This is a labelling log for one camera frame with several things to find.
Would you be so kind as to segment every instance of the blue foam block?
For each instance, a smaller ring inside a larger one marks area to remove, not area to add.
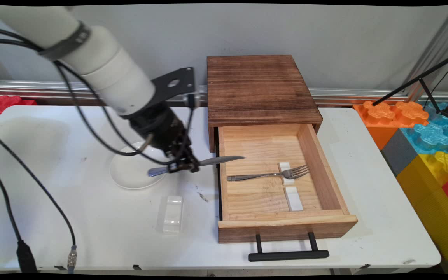
[[[439,102],[437,103],[437,105],[439,106],[440,110],[443,110],[447,107],[448,102]],[[426,105],[425,111],[430,114],[428,122],[430,124],[439,126],[443,130],[443,134],[448,136],[448,117],[437,114],[437,110],[432,103],[428,103]]]
[[[418,154],[434,154],[437,151],[448,153],[448,136],[436,124],[416,124],[413,128],[400,130]]]

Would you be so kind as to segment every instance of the drawer handle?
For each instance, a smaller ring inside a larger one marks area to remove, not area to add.
[[[263,261],[284,261],[287,259],[325,259],[329,257],[328,250],[318,250],[316,237],[313,232],[309,232],[309,241],[311,242],[312,250],[303,250],[297,252],[275,252],[275,253],[263,253],[262,243],[260,243],[260,234],[256,235],[257,238],[257,251],[258,253],[248,254],[248,260],[250,262],[263,262]]]

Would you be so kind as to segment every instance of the fork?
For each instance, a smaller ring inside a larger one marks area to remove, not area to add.
[[[284,170],[283,172],[269,173],[269,174],[256,174],[256,175],[235,175],[228,176],[226,180],[228,182],[240,182],[249,179],[255,179],[260,177],[268,177],[268,176],[283,176],[285,179],[297,179],[305,174],[309,173],[309,167],[307,165],[302,165],[296,168],[292,168],[290,170]]]

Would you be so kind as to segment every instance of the knife handle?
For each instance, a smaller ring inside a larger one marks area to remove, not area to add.
[[[148,176],[154,177],[169,172],[169,167],[156,167],[148,170]]]

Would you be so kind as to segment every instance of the wooden box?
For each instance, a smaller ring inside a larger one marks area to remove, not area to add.
[[[262,241],[341,237],[357,223],[317,139],[321,122],[291,56],[208,58],[210,146],[218,156],[246,157],[218,167],[219,243],[254,242],[256,234]],[[277,172],[281,161],[309,165],[295,180],[304,211],[289,211],[280,177],[226,180]]]

